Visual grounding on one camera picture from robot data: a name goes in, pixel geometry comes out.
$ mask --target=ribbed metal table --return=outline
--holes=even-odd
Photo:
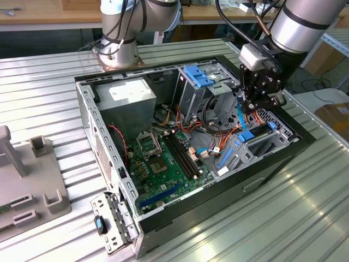
[[[210,55],[238,64],[237,54],[221,40],[141,46],[140,54],[146,64]],[[63,53],[0,63],[1,124],[9,126],[15,145],[36,135],[53,140],[73,207],[0,243],[0,261],[133,261],[130,248],[106,255],[89,204],[105,186],[82,129],[73,77],[99,72],[95,55]],[[139,261],[347,261],[348,150],[290,99],[286,111],[317,141],[263,188]]]
[[[322,35],[321,39],[346,57],[349,57],[349,29],[330,28]],[[349,73],[335,86],[335,88],[339,89],[348,79]]]

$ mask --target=robotic arm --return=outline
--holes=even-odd
[[[261,25],[266,29],[266,37],[253,41],[225,17],[216,0],[218,13],[249,42],[242,47],[239,56],[241,89],[245,93],[240,102],[246,111],[285,104],[281,94],[285,83],[347,2],[286,0],[270,32]]]
[[[107,67],[139,61],[136,33],[171,31],[180,21],[180,0],[101,0],[103,37],[93,51]]]

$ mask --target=motherboard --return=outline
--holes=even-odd
[[[199,157],[191,153],[192,147],[182,131],[142,134],[129,144],[128,151],[132,156],[130,174],[139,193],[136,207],[140,213],[163,206],[214,180]]]

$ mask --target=open computer tower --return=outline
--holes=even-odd
[[[244,112],[223,56],[75,78],[107,192],[91,204],[109,255],[140,257],[272,179],[313,141],[282,108]]]

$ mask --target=white sticker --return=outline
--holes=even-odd
[[[342,114],[349,114],[348,108],[345,108],[344,106],[338,106],[337,108]]]
[[[225,173],[227,173],[229,171],[229,169],[225,166],[223,168],[221,168],[220,170],[217,171],[219,176],[224,175]]]
[[[213,149],[213,152],[219,153],[219,147],[215,147],[215,148]]]
[[[144,85],[142,80],[134,80],[132,85],[121,85],[109,88],[109,93],[114,101],[119,101],[132,96],[150,94],[151,90]]]

